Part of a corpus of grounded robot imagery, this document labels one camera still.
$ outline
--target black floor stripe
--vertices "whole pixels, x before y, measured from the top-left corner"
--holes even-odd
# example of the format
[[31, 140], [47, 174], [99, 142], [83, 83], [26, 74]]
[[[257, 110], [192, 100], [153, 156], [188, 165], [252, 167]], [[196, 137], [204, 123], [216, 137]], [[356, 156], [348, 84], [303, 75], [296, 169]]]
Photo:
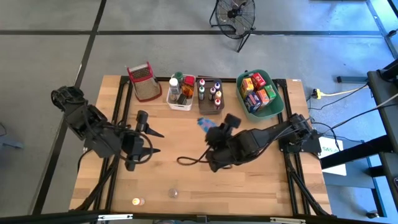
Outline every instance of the black floor stripe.
[[100, 25], [102, 15], [104, 13], [105, 5], [106, 5], [106, 0], [102, 0], [101, 4], [99, 5], [97, 16], [95, 18], [95, 22], [94, 22], [94, 26], [93, 26], [93, 30], [92, 30], [93, 33], [90, 35], [90, 38], [88, 39], [87, 47], [86, 47], [85, 53], [83, 55], [83, 59], [81, 60], [81, 67], [79, 69], [79, 72], [78, 72], [78, 75], [77, 75], [76, 81], [75, 81], [76, 87], [80, 87], [81, 82], [83, 81], [83, 76], [86, 71], [86, 67], [87, 67], [88, 59], [90, 57], [91, 50], [93, 49], [95, 36], [96, 36], [97, 30], [98, 30], [98, 26]]
[[0, 35], [91, 35], [91, 30], [0, 30]]
[[[377, 35], [380, 31], [255, 30], [253, 35]], [[99, 30], [97, 35], [223, 35], [220, 30]]]
[[[0, 30], [0, 35], [92, 35], [91, 30]], [[253, 35], [381, 35], [376, 30], [255, 30]], [[223, 35], [220, 30], [99, 30], [96, 35]]]
[[[81, 85], [81, 81], [83, 79], [83, 75], [84, 75], [84, 72], [87, 67], [87, 62], [90, 57], [91, 50], [93, 48], [95, 35], [96, 35], [98, 26], [100, 24], [100, 21], [101, 21], [102, 15], [103, 15], [105, 5], [106, 5], [106, 0], [102, 0], [101, 4], [99, 5], [99, 9], [98, 9], [98, 13], [97, 13], [97, 16], [95, 19], [93, 29], [91, 30], [90, 38], [88, 39], [88, 43], [86, 46], [85, 53], [83, 55], [83, 59], [81, 60], [81, 67], [79, 69], [79, 72], [78, 72], [78, 75], [77, 75], [77, 78], [75, 81], [76, 87], [80, 87], [80, 85]], [[58, 136], [55, 139], [55, 144], [54, 144], [51, 156], [50, 156], [50, 161], [47, 166], [47, 170], [45, 171], [42, 185], [40, 186], [39, 194], [37, 195], [37, 200], [33, 207], [33, 212], [32, 212], [33, 215], [38, 215], [38, 214], [42, 213], [45, 199], [47, 198], [47, 193], [49, 192], [49, 188], [51, 185], [51, 180], [54, 175], [55, 168], [57, 167], [58, 158], [59, 158], [59, 155], [61, 154], [62, 144], [65, 139], [65, 135], [67, 133], [67, 128], [68, 128], [65, 121], [64, 120], [62, 120], [62, 121], [63, 122], [62, 122], [60, 130], [58, 132]]]
[[386, 41], [386, 44], [387, 44], [388, 48], [390, 49], [392, 56], [395, 59], [397, 59], [398, 58], [398, 52], [397, 52], [396, 48], [394, 47], [394, 45], [392, 44], [390, 37], [387, 36], [386, 29], [384, 28], [382, 22], [380, 21], [380, 18], [378, 16], [376, 10], [374, 9], [374, 7], [373, 7], [372, 3], [370, 2], [370, 0], [366, 0], [366, 4], [368, 5], [368, 9], [369, 9], [369, 11], [371, 12], [371, 14], [373, 16], [373, 19], [374, 19], [377, 27], [379, 28], [380, 33], [384, 37], [384, 40]]

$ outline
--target small box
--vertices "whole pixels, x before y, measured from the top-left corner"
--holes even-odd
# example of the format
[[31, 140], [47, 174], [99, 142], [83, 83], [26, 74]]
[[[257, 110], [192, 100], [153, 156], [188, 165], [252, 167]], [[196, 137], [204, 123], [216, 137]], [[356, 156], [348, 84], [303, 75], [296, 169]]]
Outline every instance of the small box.
[[251, 81], [256, 90], [260, 90], [267, 84], [266, 81], [264, 81], [264, 79], [261, 77], [260, 73], [255, 73], [254, 75], [252, 75]]
[[187, 96], [187, 99], [193, 97], [193, 90], [195, 86], [195, 79], [193, 77], [185, 77], [182, 83], [182, 93]]
[[252, 93], [254, 90], [253, 82], [251, 81], [251, 78], [244, 78], [242, 80], [242, 85], [241, 85], [241, 96], [242, 99], [246, 99], [249, 93]]
[[266, 85], [266, 86], [264, 87], [264, 89], [266, 90], [267, 95], [268, 95], [270, 101], [272, 101], [273, 99], [275, 99], [276, 93], [275, 93], [274, 89], [272, 88], [272, 85]]
[[177, 100], [177, 103], [179, 105], [186, 105], [187, 104], [187, 96], [185, 96], [184, 94], [181, 94]]
[[246, 108], [248, 109], [249, 113], [256, 112], [257, 109], [261, 105], [261, 100], [258, 98], [258, 96], [251, 92], [248, 94], [246, 97], [244, 104], [246, 105]]
[[267, 96], [265, 89], [261, 89], [261, 90], [257, 91], [256, 95], [261, 100], [261, 105], [258, 108], [258, 110], [261, 110], [269, 103], [269, 98]]

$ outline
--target green basket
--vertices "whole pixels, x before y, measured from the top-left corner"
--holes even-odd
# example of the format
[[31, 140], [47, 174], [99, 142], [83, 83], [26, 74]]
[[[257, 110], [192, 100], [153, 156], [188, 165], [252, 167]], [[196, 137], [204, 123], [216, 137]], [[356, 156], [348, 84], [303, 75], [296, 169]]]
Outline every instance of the green basket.
[[[250, 74], [253, 74], [253, 73], [260, 73], [261, 77], [266, 81], [267, 85], [270, 85], [270, 84], [272, 85], [272, 87], [276, 93], [276, 97], [274, 100], [272, 100], [272, 102], [270, 102], [262, 110], [256, 111], [254, 113], [249, 113], [248, 109], [244, 105], [244, 102], [243, 102], [242, 96], [239, 92], [239, 89], [241, 87], [243, 78], [247, 78], [247, 77], [249, 77]], [[269, 118], [279, 114], [280, 112], [282, 112], [285, 107], [285, 104], [282, 101], [282, 98], [280, 97], [278, 89], [274, 85], [274, 82], [269, 77], [267, 72], [260, 70], [260, 69], [253, 70], [251, 72], [245, 72], [236, 79], [236, 96], [238, 97], [239, 102], [241, 102], [241, 104], [242, 104], [242, 108], [243, 108], [244, 113], [246, 114], [246, 117], [248, 117], [248, 119], [253, 122], [259, 122], [264, 119], [269, 119]]]

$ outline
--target white label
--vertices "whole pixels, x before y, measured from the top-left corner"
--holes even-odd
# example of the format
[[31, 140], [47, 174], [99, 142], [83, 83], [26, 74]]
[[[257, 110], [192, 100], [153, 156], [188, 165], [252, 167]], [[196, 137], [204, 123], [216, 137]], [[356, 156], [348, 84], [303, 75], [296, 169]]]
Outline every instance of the white label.
[[[331, 138], [325, 138], [325, 137], [320, 137], [319, 138], [319, 143], [321, 145], [321, 155], [319, 156], [319, 158], [323, 158], [329, 155], [332, 155], [336, 152], [339, 152], [337, 146], [336, 146], [336, 142], [334, 139]], [[342, 140], [337, 140], [337, 144], [338, 147], [340, 148], [340, 150], [343, 150], [343, 141]], [[338, 166], [334, 166], [334, 167], [330, 167], [327, 169], [323, 169], [322, 172], [327, 172], [329, 174], [337, 174], [337, 175], [347, 175], [347, 171], [346, 171], [346, 165], [342, 164], [342, 165], [338, 165]]]

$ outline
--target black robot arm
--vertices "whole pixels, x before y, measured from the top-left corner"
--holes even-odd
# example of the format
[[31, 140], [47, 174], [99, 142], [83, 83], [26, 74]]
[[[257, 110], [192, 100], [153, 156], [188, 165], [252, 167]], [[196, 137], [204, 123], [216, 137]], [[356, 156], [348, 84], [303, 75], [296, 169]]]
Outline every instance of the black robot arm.
[[[148, 114], [138, 111], [136, 129], [130, 126], [116, 126], [108, 122], [106, 116], [95, 106], [88, 105], [83, 92], [74, 86], [63, 86], [51, 92], [52, 103], [64, 112], [63, 117], [68, 127], [84, 140], [84, 146], [92, 149], [101, 158], [116, 155], [126, 161], [126, 168], [133, 171], [136, 164], [142, 164], [150, 159], [153, 153], [160, 152], [154, 149], [145, 134], [164, 137], [149, 128]], [[143, 147], [144, 139], [150, 147]], [[127, 157], [120, 155], [121, 149]]]
[[231, 135], [240, 119], [231, 114], [219, 127], [210, 128], [206, 142], [213, 149], [206, 154], [210, 169], [216, 172], [228, 165], [241, 165], [258, 158], [276, 140], [283, 139], [291, 146], [301, 145], [312, 135], [311, 127], [302, 115], [293, 114], [287, 121], [269, 128], [244, 130]]

